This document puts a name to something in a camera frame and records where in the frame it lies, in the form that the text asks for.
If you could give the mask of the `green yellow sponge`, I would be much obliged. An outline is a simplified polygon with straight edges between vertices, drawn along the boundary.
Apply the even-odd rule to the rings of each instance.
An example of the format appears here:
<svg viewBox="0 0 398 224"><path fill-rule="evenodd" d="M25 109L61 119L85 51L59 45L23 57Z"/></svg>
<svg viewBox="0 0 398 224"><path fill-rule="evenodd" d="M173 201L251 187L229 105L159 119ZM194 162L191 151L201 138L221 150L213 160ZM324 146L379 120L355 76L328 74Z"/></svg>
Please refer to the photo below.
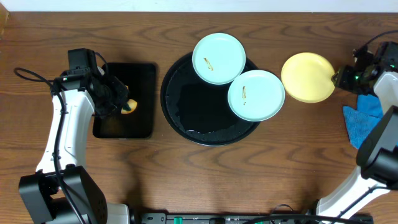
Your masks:
<svg viewBox="0 0 398 224"><path fill-rule="evenodd" d="M121 98L121 114L130 114L137 108L137 101L129 98L129 87L126 85Z"/></svg>

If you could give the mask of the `yellow plate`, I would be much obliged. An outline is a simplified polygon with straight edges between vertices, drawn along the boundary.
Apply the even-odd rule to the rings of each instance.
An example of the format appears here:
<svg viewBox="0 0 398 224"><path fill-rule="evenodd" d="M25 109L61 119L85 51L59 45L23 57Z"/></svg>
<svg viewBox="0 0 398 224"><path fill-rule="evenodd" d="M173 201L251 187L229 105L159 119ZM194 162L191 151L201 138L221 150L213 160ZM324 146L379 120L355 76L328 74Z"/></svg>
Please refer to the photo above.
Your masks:
<svg viewBox="0 0 398 224"><path fill-rule="evenodd" d="M303 52L291 56L283 65L281 80L286 92L304 103L318 103L335 90L332 64L321 55Z"/></svg>

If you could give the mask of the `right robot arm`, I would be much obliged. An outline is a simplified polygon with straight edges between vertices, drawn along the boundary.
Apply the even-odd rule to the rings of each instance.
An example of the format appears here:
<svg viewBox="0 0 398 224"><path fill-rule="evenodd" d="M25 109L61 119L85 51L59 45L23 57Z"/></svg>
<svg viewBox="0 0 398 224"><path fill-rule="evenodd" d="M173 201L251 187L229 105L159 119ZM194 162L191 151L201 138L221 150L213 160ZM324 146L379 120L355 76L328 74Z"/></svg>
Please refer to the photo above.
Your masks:
<svg viewBox="0 0 398 224"><path fill-rule="evenodd" d="M379 75L373 90L383 117L359 148L354 171L318 201L315 215L325 217L322 223L344 223L377 197L397 190L397 67Z"/></svg>

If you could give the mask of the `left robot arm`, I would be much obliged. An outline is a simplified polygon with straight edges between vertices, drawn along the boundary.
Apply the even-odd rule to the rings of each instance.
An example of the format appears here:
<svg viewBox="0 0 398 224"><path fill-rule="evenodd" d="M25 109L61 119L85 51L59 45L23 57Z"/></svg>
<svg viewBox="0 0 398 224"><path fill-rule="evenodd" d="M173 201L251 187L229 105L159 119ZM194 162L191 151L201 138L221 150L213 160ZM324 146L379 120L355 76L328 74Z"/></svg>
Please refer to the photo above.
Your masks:
<svg viewBox="0 0 398 224"><path fill-rule="evenodd" d="M126 87L114 77L64 75L49 82L53 118L36 171L23 176L19 194L34 223L130 223L129 207L107 202L85 169L93 115L119 108Z"/></svg>

